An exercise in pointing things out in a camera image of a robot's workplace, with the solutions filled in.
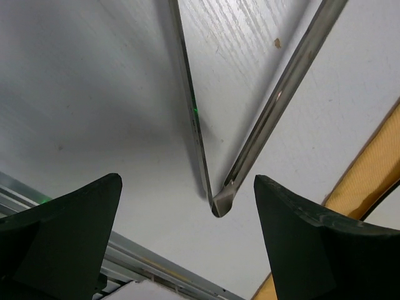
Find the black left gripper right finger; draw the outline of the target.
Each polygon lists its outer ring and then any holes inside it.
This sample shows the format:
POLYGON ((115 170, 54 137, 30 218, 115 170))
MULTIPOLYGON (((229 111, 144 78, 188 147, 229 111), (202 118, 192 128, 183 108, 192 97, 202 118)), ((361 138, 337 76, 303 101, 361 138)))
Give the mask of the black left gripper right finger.
POLYGON ((398 299, 399 231, 343 216, 271 178, 254 180, 278 299, 398 299))

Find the metal tongs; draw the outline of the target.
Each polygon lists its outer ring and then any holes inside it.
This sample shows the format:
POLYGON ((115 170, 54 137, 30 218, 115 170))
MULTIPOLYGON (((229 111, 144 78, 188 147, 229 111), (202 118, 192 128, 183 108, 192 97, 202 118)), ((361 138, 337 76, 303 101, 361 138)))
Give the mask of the metal tongs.
POLYGON ((345 1, 169 1, 200 195, 232 208, 345 1))

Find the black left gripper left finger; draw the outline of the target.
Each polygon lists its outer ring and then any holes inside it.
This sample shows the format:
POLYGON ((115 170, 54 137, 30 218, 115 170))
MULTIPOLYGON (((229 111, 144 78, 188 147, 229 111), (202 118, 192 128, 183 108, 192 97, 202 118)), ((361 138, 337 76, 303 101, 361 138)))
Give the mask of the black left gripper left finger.
POLYGON ((92 299, 118 209, 122 178, 1 219, 1 299, 92 299))

